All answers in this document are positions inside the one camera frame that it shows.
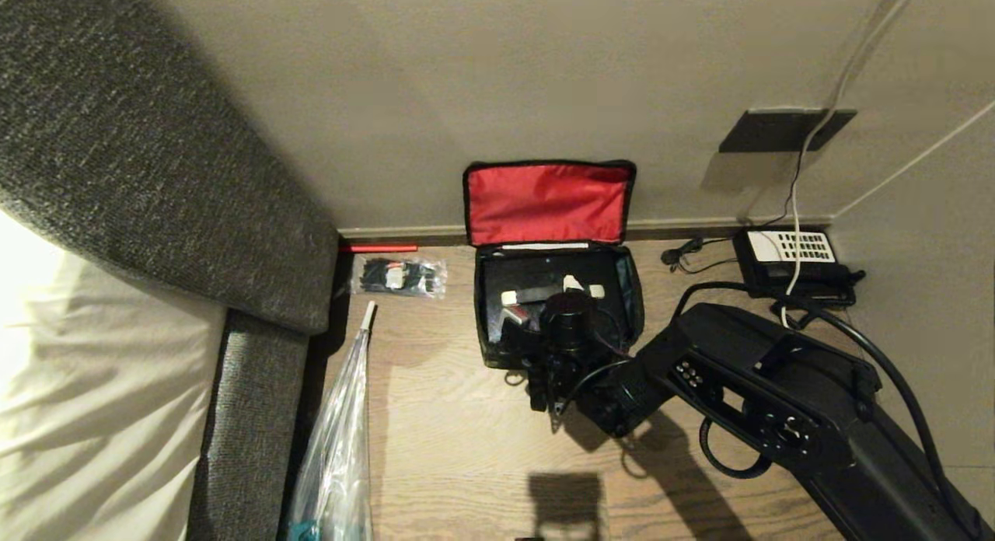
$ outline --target red lining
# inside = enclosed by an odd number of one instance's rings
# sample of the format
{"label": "red lining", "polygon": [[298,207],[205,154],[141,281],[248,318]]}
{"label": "red lining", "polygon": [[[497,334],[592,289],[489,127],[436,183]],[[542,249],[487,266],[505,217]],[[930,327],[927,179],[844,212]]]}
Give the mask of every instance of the red lining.
{"label": "red lining", "polygon": [[466,174],[470,244],[619,243],[632,169],[543,163]]}

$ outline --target wall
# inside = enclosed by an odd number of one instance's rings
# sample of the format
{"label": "wall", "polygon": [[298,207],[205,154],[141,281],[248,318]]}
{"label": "wall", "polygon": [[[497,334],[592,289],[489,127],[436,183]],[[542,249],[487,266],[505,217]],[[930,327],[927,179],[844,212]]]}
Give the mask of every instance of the wall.
{"label": "wall", "polygon": [[[850,309],[909,380],[951,479],[995,519],[995,103],[834,220]],[[914,436],[885,384],[881,397]]]}
{"label": "wall", "polygon": [[[718,144],[746,109],[820,106],[892,0],[160,2],[355,234],[459,232],[474,159],[632,159],[633,226],[776,214],[790,155],[729,166]],[[835,214],[995,97],[993,33],[995,0],[913,0],[802,177],[803,214]]]}

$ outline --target white pillow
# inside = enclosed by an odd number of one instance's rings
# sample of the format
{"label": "white pillow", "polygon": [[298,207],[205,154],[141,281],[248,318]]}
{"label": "white pillow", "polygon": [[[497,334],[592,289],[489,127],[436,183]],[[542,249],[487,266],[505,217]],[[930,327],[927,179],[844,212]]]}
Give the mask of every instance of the white pillow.
{"label": "white pillow", "polygon": [[225,308],[0,211],[4,539],[185,539]]}

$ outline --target sofa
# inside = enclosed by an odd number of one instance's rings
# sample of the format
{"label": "sofa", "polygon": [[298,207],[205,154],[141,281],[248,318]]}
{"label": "sofa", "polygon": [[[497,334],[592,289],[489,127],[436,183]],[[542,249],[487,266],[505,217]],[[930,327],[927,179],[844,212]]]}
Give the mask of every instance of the sofa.
{"label": "sofa", "polygon": [[226,308],[187,537],[277,537],[337,232],[150,0],[0,0],[0,208]]}

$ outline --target clear plastic bag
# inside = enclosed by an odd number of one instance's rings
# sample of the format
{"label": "clear plastic bag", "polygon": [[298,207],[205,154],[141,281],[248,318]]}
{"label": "clear plastic bag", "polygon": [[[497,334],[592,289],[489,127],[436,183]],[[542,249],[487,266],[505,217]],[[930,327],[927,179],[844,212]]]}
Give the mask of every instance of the clear plastic bag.
{"label": "clear plastic bag", "polygon": [[334,386],[324,393],[289,509],[288,540],[373,538],[366,431],[366,352],[374,302]]}
{"label": "clear plastic bag", "polygon": [[356,255],[352,265],[352,293],[443,298],[446,277],[445,261]]}

